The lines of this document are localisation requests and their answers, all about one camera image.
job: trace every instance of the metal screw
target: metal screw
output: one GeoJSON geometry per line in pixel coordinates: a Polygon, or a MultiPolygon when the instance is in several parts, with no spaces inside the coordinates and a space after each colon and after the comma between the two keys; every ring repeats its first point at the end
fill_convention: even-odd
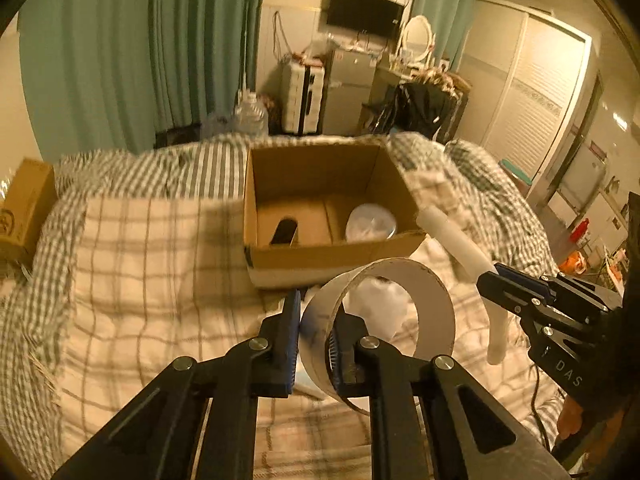
{"type": "Polygon", "coordinates": [[[434,360],[434,363],[440,370],[451,370],[455,364],[448,355],[439,355],[434,360]]]}
{"type": "Polygon", "coordinates": [[[269,346],[269,341],[263,337],[254,337],[249,341],[249,348],[251,350],[264,350],[269,346]]]}
{"type": "Polygon", "coordinates": [[[194,362],[196,362],[196,359],[194,359],[193,357],[183,355],[175,358],[174,362],[172,363],[172,366],[174,367],[175,370],[178,370],[179,372],[183,372],[191,368],[194,362]]]}
{"type": "Polygon", "coordinates": [[[374,350],[380,346],[380,339],[372,335],[366,335],[360,340],[360,346],[367,350],[374,350]]]}

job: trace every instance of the curtain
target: curtain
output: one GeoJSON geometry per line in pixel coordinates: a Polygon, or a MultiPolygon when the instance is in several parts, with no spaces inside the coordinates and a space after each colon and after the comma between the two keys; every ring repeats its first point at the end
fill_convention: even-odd
{"type": "Polygon", "coordinates": [[[260,0],[28,0],[20,68],[45,160],[140,152],[255,85],[260,0]]]}
{"type": "Polygon", "coordinates": [[[473,20],[476,0],[414,0],[411,16],[427,17],[436,35],[433,59],[438,62],[446,57],[451,69],[460,64],[463,43],[473,20]]]}

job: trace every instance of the cardboard box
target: cardboard box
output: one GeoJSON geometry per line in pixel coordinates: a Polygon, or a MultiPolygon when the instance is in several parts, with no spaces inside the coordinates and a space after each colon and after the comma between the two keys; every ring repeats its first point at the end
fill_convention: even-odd
{"type": "Polygon", "coordinates": [[[53,166],[25,158],[0,206],[0,258],[31,267],[40,229],[57,199],[53,166]]]}
{"type": "Polygon", "coordinates": [[[258,288],[325,283],[380,258],[411,255],[424,240],[418,206],[385,148],[366,144],[272,146],[249,152],[244,255],[258,288]],[[388,240],[347,243],[351,211],[364,203],[396,217],[388,240]],[[291,245],[270,245],[282,219],[298,223],[291,245]]]}

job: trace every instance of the flat screen tv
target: flat screen tv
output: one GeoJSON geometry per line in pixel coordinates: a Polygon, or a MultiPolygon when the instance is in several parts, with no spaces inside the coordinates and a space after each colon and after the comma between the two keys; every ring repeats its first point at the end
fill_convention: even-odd
{"type": "Polygon", "coordinates": [[[391,0],[331,0],[327,25],[398,38],[404,7],[391,0]]]}

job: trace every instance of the cardboard tube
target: cardboard tube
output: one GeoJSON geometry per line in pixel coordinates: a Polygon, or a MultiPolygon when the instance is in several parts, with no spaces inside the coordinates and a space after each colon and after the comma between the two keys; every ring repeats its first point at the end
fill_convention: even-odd
{"type": "Polygon", "coordinates": [[[451,355],[456,335],[456,318],[447,289],[431,269],[414,260],[378,260],[345,272],[322,287],[306,306],[300,322],[300,359],[306,373],[324,393],[363,413],[368,412],[366,403],[358,402],[355,406],[354,402],[341,399],[334,390],[327,369],[326,342],[345,294],[367,276],[396,282],[414,301],[419,325],[415,357],[429,361],[437,355],[451,355]]]}
{"type": "MultiPolygon", "coordinates": [[[[415,221],[460,262],[474,283],[478,281],[480,274],[485,272],[497,274],[494,264],[480,247],[436,206],[430,205],[422,209],[415,221]]],[[[497,365],[503,361],[507,351],[509,313],[485,298],[482,298],[482,302],[489,316],[489,348],[486,351],[486,360],[491,365],[497,365]]]]}

